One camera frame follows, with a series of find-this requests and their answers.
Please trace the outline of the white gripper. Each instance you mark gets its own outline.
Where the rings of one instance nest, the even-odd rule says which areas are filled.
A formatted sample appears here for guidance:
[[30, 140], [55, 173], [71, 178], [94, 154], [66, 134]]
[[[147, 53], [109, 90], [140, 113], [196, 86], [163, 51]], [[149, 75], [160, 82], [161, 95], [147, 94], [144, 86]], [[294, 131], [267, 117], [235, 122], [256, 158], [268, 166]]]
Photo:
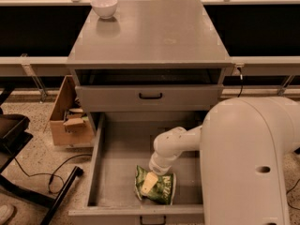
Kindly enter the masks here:
[[158, 175], [166, 174], [171, 166], [173, 165], [173, 160], [170, 157], [162, 157], [157, 152], [155, 152], [149, 161], [149, 172], [142, 184], [141, 194], [147, 195], [150, 190], [158, 181]]

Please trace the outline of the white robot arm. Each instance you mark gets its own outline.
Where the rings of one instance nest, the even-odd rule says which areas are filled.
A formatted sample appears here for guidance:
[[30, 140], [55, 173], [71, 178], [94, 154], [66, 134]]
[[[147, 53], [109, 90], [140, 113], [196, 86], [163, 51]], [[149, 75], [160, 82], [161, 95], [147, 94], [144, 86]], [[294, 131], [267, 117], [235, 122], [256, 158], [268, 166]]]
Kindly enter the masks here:
[[300, 146], [300, 104], [286, 97], [220, 102], [198, 127], [154, 140], [149, 169], [165, 174], [200, 153], [205, 225], [290, 225], [283, 157]]

